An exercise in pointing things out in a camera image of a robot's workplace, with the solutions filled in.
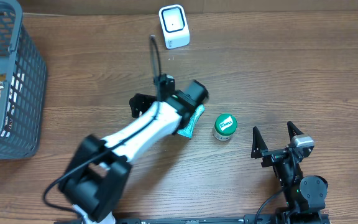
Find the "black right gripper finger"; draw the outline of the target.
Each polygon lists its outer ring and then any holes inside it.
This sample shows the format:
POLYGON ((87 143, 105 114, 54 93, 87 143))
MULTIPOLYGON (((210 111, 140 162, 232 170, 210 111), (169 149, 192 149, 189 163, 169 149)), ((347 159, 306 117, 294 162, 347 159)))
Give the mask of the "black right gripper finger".
POLYGON ((258 159, 264 156, 264 153, 268 151, 268 147, 259 131, 259 129, 254 126, 252 133, 252 149, 251 149, 251 158, 258 159))
POLYGON ((294 124, 292 121, 288 121, 287 122, 287 129, 288 129, 288 133, 289 133, 289 137, 290 140, 292 140, 295 136, 297 135, 302 135, 303 132, 300 131, 294 124))

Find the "teal snack pouch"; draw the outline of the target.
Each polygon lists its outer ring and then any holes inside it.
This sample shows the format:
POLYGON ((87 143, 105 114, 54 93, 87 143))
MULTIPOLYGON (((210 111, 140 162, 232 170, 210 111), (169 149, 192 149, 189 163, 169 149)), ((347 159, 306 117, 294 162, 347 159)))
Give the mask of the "teal snack pouch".
POLYGON ((193 113, 192 117, 190 118, 189 123, 184 128, 179 129, 177 131, 177 134, 184 136, 188 139, 191 139, 193 137, 194 128, 204 111, 205 111, 204 105, 199 105, 195 110, 195 112, 193 113))

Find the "green lidded jar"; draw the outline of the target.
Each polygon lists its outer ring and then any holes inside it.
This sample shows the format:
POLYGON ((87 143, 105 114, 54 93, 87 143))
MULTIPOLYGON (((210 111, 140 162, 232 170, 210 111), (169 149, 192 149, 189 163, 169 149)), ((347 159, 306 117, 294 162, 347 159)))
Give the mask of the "green lidded jar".
POLYGON ((228 141, 237 129, 236 118, 228 113, 220 114, 213 126, 213 136, 219 141, 228 141))

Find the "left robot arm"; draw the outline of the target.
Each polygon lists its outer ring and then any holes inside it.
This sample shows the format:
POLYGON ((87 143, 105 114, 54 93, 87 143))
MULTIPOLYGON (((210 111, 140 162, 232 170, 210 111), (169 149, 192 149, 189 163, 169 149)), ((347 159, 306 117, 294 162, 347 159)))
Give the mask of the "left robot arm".
POLYGON ((208 98, 206 87, 193 80, 185 91, 177 90, 166 74, 155 84, 156 96, 137 93, 129 100, 131 124, 102 139, 87 136, 70 161, 58 189, 79 214, 79 223, 114 223, 112 211, 133 163, 164 137, 192 133, 208 98))

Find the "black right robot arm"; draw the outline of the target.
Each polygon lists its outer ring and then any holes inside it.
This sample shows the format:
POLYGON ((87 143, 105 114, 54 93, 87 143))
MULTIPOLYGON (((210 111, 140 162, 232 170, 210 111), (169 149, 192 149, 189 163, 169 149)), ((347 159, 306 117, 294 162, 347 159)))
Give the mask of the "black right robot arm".
POLYGON ((262 159, 262 167, 272 167, 281 189, 269 197, 255 215, 245 216, 246 223, 277 224, 320 224, 329 223, 329 216, 323 215, 328 182, 321 176, 304 176, 300 162, 309 157, 314 148, 314 139, 300 131, 291 121, 287 123, 290 143, 282 149, 270 151, 259 131, 253 127, 251 158, 262 159), (283 194, 286 206, 275 213, 263 215, 262 210, 273 199, 283 194))

